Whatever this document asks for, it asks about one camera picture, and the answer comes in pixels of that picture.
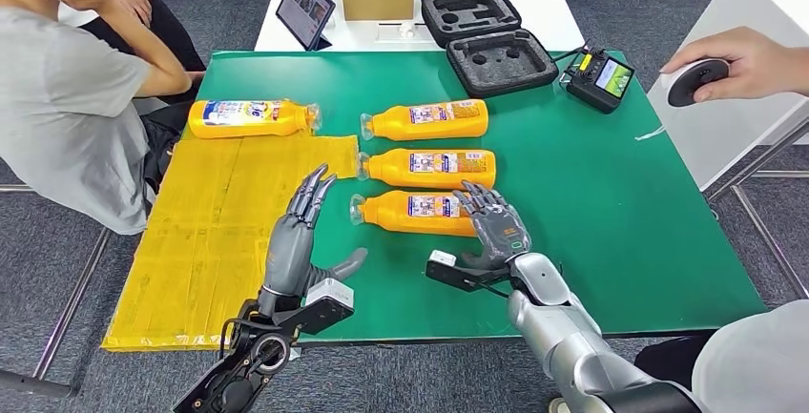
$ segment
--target floor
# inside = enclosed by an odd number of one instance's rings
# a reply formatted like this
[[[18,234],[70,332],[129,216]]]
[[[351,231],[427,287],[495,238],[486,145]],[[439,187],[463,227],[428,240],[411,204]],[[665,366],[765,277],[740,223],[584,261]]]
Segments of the floor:
[[[165,0],[207,58],[249,50],[269,0]],[[568,0],[585,36],[623,50],[648,88],[710,0]],[[794,147],[774,167],[809,170],[809,149]],[[15,182],[0,166],[0,183]],[[809,281],[809,181],[755,180],[751,200]],[[0,367],[30,373],[100,227],[33,195],[0,194]],[[762,298],[796,296],[732,196],[719,221]],[[0,390],[9,412],[166,411],[214,360],[210,352],[117,354],[97,349],[132,262],[138,237],[111,239],[90,292],[49,379],[82,384],[54,400]],[[612,341],[626,357],[647,340]],[[535,412],[554,394],[520,341],[323,348],[307,351],[273,380],[254,411]]]

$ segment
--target controller screen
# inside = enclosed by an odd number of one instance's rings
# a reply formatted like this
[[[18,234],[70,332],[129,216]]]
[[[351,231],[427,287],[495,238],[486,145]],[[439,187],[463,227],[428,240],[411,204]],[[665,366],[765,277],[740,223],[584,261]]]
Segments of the controller screen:
[[[632,73],[632,70],[610,58],[595,80],[595,85],[620,98],[627,90]]]

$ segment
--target sleeve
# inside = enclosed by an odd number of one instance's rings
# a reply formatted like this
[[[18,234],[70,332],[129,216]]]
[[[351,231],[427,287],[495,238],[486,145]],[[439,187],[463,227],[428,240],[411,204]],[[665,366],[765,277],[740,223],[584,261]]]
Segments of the sleeve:
[[[54,108],[108,117],[121,114],[149,75],[149,64],[86,31],[61,29],[45,56],[45,90]]]

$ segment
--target bottle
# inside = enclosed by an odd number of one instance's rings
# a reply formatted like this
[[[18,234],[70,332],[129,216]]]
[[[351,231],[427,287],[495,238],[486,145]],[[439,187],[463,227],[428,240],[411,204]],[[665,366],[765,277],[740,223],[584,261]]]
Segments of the bottle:
[[[188,115],[191,131],[200,138],[226,138],[254,134],[286,136],[321,127],[318,105],[289,100],[198,101]]]
[[[450,101],[419,106],[394,106],[382,114],[360,116],[363,139],[394,141],[481,136],[488,127],[483,100]]]
[[[376,224],[392,232],[475,237],[472,219],[447,192],[390,191],[368,199],[351,197],[351,223]]]
[[[494,153],[481,150],[394,149],[382,155],[360,153],[357,177],[391,186],[464,189],[462,180],[494,186]]]

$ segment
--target remote controller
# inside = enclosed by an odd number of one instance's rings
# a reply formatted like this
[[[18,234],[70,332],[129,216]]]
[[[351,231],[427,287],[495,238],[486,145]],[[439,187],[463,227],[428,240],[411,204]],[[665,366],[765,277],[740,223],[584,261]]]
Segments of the remote controller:
[[[584,48],[579,52],[582,58],[574,58],[565,70],[570,79],[563,87],[601,113],[612,113],[621,103],[634,69],[603,49]],[[573,66],[575,62],[579,62],[578,66]]]
[[[669,91],[669,105],[685,108],[693,105],[694,93],[705,84],[724,79],[731,65],[721,58],[705,58],[689,63],[671,74],[660,76],[664,89]]]

